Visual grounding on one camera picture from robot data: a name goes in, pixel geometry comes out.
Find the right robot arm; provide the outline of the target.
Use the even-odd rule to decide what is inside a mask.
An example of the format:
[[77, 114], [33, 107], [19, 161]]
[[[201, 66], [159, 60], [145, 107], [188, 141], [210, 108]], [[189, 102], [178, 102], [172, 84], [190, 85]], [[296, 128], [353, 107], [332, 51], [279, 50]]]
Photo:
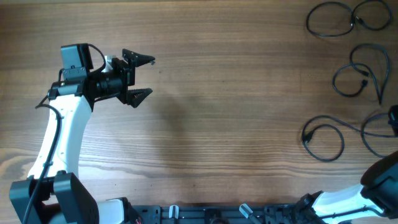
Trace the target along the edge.
[[[387, 116], [388, 124], [394, 134], [383, 135], [368, 133], [364, 129], [374, 120]], [[328, 115], [319, 115], [308, 120], [302, 129], [301, 141], [303, 147], [316, 160], [333, 162], [337, 160], [345, 149], [345, 141], [341, 131], [330, 124], [320, 124], [306, 132], [307, 126], [317, 119], [331, 119], [360, 133], [363, 144], [380, 160], [374, 163], [362, 176], [358, 185], [338, 192], [319, 191], [315, 194], [304, 195], [293, 207], [290, 214], [292, 223], [346, 223], [364, 217], [381, 217], [390, 220], [397, 218], [397, 152], [388, 156], [376, 153], [368, 144], [365, 136], [377, 138], [397, 137], [397, 106], [391, 106], [387, 113], [375, 114], [363, 122], [357, 129], [352, 125]], [[315, 131], [321, 128], [334, 129], [340, 137], [341, 148], [339, 153], [331, 159], [323, 159], [311, 152], [307, 144]]]

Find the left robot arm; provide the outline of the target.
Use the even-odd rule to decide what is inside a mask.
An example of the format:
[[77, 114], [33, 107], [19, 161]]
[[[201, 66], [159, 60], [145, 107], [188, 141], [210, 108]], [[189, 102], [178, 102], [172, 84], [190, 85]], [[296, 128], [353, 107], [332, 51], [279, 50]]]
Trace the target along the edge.
[[92, 44], [64, 45], [58, 79], [39, 103], [49, 121], [26, 180], [11, 184], [9, 198], [22, 223], [142, 223], [128, 199], [97, 202], [78, 178], [86, 124], [95, 103], [117, 98], [138, 107], [152, 90], [135, 88], [136, 68], [154, 57], [123, 49], [93, 66]]

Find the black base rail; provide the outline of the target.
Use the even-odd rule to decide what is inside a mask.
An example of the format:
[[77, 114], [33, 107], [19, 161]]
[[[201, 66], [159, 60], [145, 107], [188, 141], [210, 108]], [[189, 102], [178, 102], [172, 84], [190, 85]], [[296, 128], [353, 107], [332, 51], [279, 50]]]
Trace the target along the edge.
[[211, 224], [211, 223], [324, 223], [313, 212], [301, 214], [292, 204], [250, 206], [252, 214], [245, 216], [239, 207], [161, 207], [130, 205], [126, 223], [151, 224]]

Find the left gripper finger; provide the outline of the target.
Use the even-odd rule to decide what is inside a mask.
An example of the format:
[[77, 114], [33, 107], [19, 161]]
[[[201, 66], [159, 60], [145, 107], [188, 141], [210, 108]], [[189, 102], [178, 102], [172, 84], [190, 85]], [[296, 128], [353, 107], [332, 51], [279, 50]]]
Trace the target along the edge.
[[152, 92], [151, 88], [127, 90], [126, 104], [137, 108]]
[[122, 57], [130, 67], [140, 67], [147, 63], [155, 64], [155, 57], [150, 55], [142, 55], [128, 49], [122, 49]]

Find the black cable gold plug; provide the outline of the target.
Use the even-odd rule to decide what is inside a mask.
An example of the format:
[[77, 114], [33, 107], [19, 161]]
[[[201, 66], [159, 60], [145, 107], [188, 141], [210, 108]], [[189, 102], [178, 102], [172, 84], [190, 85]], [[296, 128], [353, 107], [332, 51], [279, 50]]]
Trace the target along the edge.
[[[372, 22], [372, 11], [367, 7], [377, 6], [376, 17], [381, 22]], [[341, 1], [325, 1], [314, 6], [305, 18], [306, 30], [318, 37], [341, 37], [352, 32], [356, 26], [366, 30], [380, 31], [393, 21], [390, 5], [383, 0], [366, 0], [352, 7]]]

